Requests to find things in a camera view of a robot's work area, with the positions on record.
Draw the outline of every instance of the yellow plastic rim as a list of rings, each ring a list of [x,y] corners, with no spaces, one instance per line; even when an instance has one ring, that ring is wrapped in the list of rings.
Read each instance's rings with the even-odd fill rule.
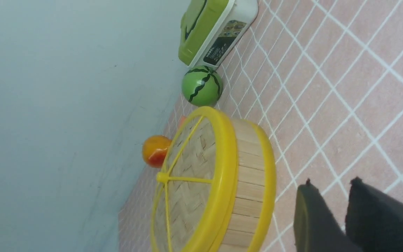
[[[198,122],[192,128],[187,139],[184,140],[182,147],[177,153],[174,160],[171,161],[171,165],[167,167],[169,155],[164,160],[164,165],[161,172],[157,174],[158,185],[155,193],[154,206],[152,209],[152,223],[151,223],[151,243],[153,252],[160,252],[156,244],[154,223],[155,214],[158,206],[158,201],[164,191],[166,202],[166,230],[168,238],[168,252],[174,252],[171,245],[171,230],[169,223],[169,204],[168,204],[168,182],[171,180],[182,180],[189,182],[201,182],[210,183],[211,191],[206,203],[205,211],[198,223],[198,227],[194,231],[194,234],[190,238],[189,242],[184,246],[181,252],[217,252],[224,239],[229,220],[232,215],[234,207],[234,200],[238,182],[238,150],[235,137],[234,127],[230,119],[222,112],[215,110],[211,107],[200,107],[194,110],[185,120],[183,125],[178,129],[176,136],[174,137],[171,150],[182,133],[183,129],[193,119],[200,117]],[[200,122],[207,118],[214,131],[215,143],[216,143],[216,156],[215,156],[215,171],[213,179],[202,179],[194,177],[172,177],[172,169],[176,164],[179,155],[188,143],[190,137],[197,129]],[[248,252],[257,252],[264,241],[267,234],[268,227],[271,223],[273,207],[276,197],[276,169],[275,158],[273,156],[273,150],[265,132],[255,124],[251,123],[256,131],[261,142],[264,165],[265,165],[265,180],[266,188],[264,190],[264,200],[261,210],[261,217],[259,219],[256,232],[253,236]]]

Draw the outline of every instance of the watermelon ball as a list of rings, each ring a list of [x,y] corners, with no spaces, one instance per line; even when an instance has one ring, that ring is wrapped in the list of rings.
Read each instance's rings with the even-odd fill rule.
[[[182,93],[197,107],[214,105],[222,95],[224,85],[219,74],[208,66],[196,66],[183,77]]]

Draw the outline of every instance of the green lid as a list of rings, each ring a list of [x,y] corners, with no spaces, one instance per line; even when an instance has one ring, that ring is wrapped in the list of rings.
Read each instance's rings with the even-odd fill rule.
[[[181,19],[179,59],[191,64],[229,0],[192,0]]]

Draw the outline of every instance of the label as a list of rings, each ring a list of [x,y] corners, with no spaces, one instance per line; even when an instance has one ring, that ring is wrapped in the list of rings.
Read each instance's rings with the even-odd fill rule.
[[[216,65],[222,56],[226,53],[228,48],[232,45],[237,36],[242,32],[246,23],[230,20],[220,33],[220,35],[215,40],[214,44],[209,49],[208,53],[206,53],[203,61]]]

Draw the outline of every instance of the floor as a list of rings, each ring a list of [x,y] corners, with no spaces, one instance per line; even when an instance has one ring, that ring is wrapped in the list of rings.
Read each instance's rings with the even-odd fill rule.
[[[403,0],[260,0],[218,69],[217,108],[258,123],[277,160],[264,252],[294,252],[296,188],[310,178],[340,225],[355,176],[403,202]],[[194,107],[181,96],[163,134]],[[154,169],[119,214],[120,251],[150,251]]]

